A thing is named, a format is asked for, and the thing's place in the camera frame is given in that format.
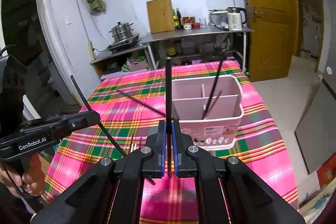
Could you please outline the person's left hand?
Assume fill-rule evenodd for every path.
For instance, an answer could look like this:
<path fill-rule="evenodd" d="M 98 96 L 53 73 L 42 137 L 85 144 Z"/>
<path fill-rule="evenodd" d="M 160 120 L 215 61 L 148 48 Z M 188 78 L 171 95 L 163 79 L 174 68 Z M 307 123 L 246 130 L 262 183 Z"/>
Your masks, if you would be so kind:
<path fill-rule="evenodd" d="M 45 192 L 45 174 L 42 171 L 42 163 L 37 153 L 31 155 L 29 160 L 29 167 L 25 168 L 25 172 L 22 176 L 7 164 L 1 163 L 1 184 L 3 184 L 9 192 L 19 198 L 14 184 L 32 196 L 41 196 Z"/>

